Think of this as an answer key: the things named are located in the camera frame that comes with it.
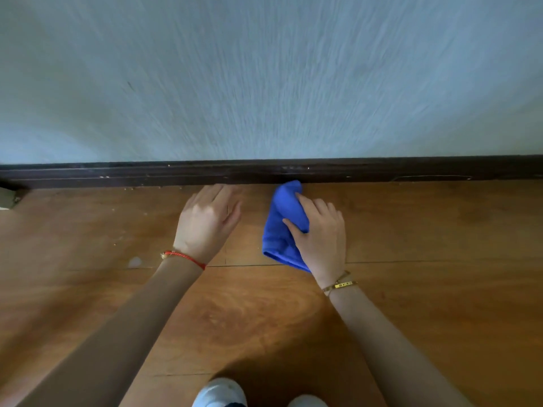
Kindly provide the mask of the person's right hand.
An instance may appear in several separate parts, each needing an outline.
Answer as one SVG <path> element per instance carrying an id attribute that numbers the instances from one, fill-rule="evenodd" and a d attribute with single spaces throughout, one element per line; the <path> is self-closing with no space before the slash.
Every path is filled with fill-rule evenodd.
<path id="1" fill-rule="evenodd" d="M 326 202 L 329 216 L 323 217 L 312 199 L 299 193 L 296 197 L 309 219 L 309 231 L 305 233 L 305 238 L 295 245 L 319 288 L 326 290 L 345 277 L 345 221 L 333 203 Z"/>

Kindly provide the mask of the person's right forearm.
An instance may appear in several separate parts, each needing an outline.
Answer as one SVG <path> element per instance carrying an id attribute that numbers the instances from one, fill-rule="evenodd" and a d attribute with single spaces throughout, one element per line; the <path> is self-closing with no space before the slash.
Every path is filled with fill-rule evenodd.
<path id="1" fill-rule="evenodd" d="M 474 407 L 359 287 L 333 289 L 329 300 L 359 343 L 388 407 Z"/>

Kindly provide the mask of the dark wooden baseboard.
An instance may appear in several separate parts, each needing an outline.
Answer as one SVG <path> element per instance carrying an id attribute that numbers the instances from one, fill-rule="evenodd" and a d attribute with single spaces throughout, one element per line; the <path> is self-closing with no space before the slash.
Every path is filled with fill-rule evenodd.
<path id="1" fill-rule="evenodd" d="M 543 179 L 543 155 L 0 165 L 10 190 Z"/>

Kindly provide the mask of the blue microfiber cloth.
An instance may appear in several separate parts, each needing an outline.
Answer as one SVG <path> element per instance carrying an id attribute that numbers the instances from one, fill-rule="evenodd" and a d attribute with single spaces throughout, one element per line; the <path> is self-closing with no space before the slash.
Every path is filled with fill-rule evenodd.
<path id="1" fill-rule="evenodd" d="M 296 197 L 297 193 L 302 193 L 302 184 L 298 180 L 276 188 L 263 230 L 262 253 L 280 264 L 309 272 L 290 230 L 283 222 L 286 218 L 301 232 L 309 231 L 309 219 Z"/>

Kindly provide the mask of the person's left forearm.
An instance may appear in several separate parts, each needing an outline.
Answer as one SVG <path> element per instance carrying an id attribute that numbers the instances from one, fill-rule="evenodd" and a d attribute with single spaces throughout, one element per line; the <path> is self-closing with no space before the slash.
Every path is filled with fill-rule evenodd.
<path id="1" fill-rule="evenodd" d="M 166 258 L 17 407 L 118 407 L 173 311 L 202 273 L 190 260 Z"/>

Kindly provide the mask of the white shoe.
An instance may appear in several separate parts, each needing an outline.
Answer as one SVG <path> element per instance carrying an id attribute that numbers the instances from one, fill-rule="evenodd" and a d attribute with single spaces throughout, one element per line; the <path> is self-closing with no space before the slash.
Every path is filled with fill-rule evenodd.
<path id="1" fill-rule="evenodd" d="M 292 399 L 287 407 L 329 407 L 322 399 L 314 395 L 300 395 Z"/>
<path id="2" fill-rule="evenodd" d="M 197 394 L 192 407 L 247 407 L 241 386 L 229 378 L 209 381 Z"/>

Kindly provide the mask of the person's left hand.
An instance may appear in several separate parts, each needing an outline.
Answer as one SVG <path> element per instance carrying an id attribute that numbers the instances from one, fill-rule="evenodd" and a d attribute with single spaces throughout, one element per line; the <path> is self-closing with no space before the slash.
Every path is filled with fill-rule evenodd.
<path id="1" fill-rule="evenodd" d="M 239 187 L 229 184 L 204 186 L 184 206 L 173 250 L 207 265 L 220 252 L 231 233 L 224 233 L 224 220 L 238 197 Z"/>

